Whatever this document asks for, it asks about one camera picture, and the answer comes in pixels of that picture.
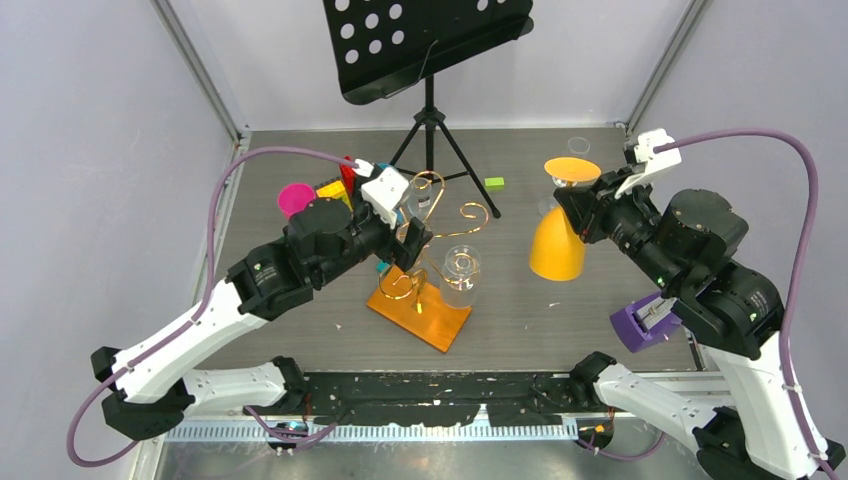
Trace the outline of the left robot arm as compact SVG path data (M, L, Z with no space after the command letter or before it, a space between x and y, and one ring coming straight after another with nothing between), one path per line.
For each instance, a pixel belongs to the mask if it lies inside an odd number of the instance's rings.
M231 341L312 301L316 291L371 255L408 271L433 233L417 219L403 236L398 231L366 201L354 209L335 199L311 202L289 219L281 238L230 267L208 302L132 348L93 353L99 380L122 374L101 402L105 423L132 440L147 440L193 415L246 406L298 412L308 384L289 357L231 370L197 366Z

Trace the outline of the gold wine glass rack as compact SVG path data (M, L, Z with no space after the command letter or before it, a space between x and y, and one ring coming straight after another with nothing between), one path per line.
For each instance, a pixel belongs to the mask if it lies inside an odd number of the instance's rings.
M433 170L416 173L416 177L427 176L434 186L434 180L446 180L444 176ZM433 197L433 203L427 218L423 221L429 226L430 217L440 205L446 187L438 187ZM433 240L455 239L470 236L486 228L490 221L488 207L478 202L465 202L459 207L459 215L465 220L472 221L474 226L465 230L434 233ZM401 239L406 235L406 229L413 217L407 208L401 209ZM422 342L440 353L447 353L471 315L472 306L464 309L454 309L446 305L440 295L441 268L444 263L436 265L429 256L426 245L412 269L401 271L397 266L391 266L383 273L378 273L377 287L366 301L366 307L407 333L412 334ZM430 280L430 273L436 274L438 285Z

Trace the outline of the orange plastic goblet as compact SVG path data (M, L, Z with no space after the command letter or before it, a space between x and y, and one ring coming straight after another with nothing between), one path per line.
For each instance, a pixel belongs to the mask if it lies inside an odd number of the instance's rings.
M544 164L544 169L558 188L566 190L594 181L601 174L596 164L577 157L552 158ZM553 199L548 206L534 233L529 267L537 276L549 281L575 280L583 271L585 245L559 202Z

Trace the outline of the clear stemless wine glass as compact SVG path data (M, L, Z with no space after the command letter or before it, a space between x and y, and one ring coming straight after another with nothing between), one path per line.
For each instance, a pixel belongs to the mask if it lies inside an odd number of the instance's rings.
M470 308L477 300L481 284L481 258L469 245L452 247L441 268L440 295L454 309Z

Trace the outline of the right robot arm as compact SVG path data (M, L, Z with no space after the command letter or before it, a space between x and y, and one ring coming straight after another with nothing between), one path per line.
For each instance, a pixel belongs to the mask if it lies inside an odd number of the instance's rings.
M684 397L600 352L571 370L574 403L640 417L691 450L715 479L833 474L844 447L794 415L780 359L786 310L779 291L734 258L747 222L712 191L680 191L659 212L648 187L624 194L621 185L607 174L554 196L581 241L612 241L672 301L672 313L722 373L732 404Z

